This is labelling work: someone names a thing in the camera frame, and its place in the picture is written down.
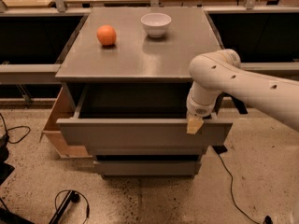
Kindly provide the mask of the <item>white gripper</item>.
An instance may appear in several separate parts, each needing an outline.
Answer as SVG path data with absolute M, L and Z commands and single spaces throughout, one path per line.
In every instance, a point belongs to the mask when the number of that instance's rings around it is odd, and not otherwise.
M 212 113 L 216 104 L 217 93 L 190 92 L 187 96 L 187 110 L 192 116 L 187 117 L 187 133 L 196 134 L 204 124 L 203 117 Z

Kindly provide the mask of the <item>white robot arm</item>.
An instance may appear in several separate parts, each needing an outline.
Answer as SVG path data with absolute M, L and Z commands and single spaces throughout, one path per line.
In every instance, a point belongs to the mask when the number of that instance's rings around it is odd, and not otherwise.
M 245 71 L 232 49 L 204 53 L 191 60 L 192 87 L 187 96 L 187 133 L 197 133 L 225 92 L 299 131 L 299 82 Z

